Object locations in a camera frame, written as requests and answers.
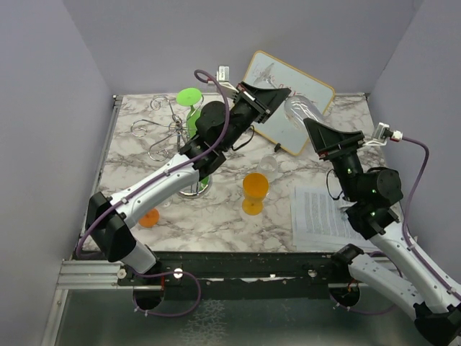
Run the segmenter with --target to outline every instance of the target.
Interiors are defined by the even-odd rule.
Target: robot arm
[[[90,235],[109,262],[121,261],[136,272],[148,272],[156,264],[155,254],[137,241],[130,229],[163,200],[212,174],[225,161],[223,153],[252,122],[264,123],[289,93],[288,88],[259,89],[241,82],[233,93],[231,110],[218,101],[206,104],[195,123],[195,136],[170,162],[108,198],[100,192],[90,198],[87,231],[77,246],[77,255],[83,257],[81,248]]]
[[[353,278],[398,304],[415,322],[416,328],[433,345],[448,345],[461,332],[461,286],[451,279],[414,241],[403,233],[402,223],[390,207],[403,197],[397,171],[374,167],[363,172],[357,149],[363,146],[363,133],[343,133],[309,118],[304,119],[315,152],[333,164],[344,198],[354,202],[346,213],[352,228],[382,250],[408,278],[403,280],[377,265],[363,252],[336,257],[347,258]],[[394,141],[386,126],[380,131]]]

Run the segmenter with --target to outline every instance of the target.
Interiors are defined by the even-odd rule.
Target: white connector
[[[402,140],[403,133],[400,131],[394,131],[390,139],[394,142],[400,142]]]

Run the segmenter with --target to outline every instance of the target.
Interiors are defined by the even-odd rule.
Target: orange plastic cup
[[[269,182],[261,173],[250,173],[243,179],[242,209],[249,215],[258,215],[264,208],[263,200],[269,191]]]
[[[158,210],[154,208],[139,219],[139,224],[142,227],[149,229],[150,227],[154,227],[156,223],[158,223],[159,218],[160,214],[158,213]]]

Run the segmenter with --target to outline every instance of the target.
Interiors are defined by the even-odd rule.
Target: screw
[[[126,276],[127,276],[127,271],[125,269],[120,269],[117,272],[117,278],[119,278],[119,279],[125,279]]]

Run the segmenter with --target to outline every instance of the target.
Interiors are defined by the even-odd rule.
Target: clear plastic cup
[[[273,182],[277,178],[279,164],[272,155],[266,155],[259,162],[256,171],[263,174],[269,182]]]

